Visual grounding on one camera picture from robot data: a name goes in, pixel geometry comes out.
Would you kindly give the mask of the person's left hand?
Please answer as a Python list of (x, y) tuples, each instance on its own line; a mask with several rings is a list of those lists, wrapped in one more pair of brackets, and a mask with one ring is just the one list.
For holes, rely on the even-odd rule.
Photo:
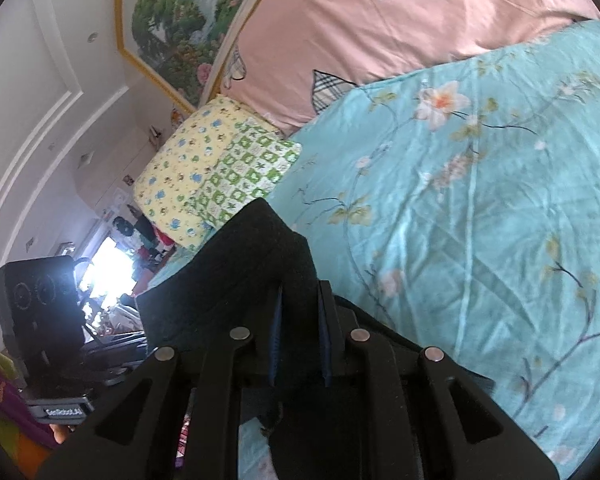
[(54, 439), (58, 444), (63, 444), (76, 431), (76, 426), (72, 425), (57, 425), (50, 424), (50, 430), (54, 435)]

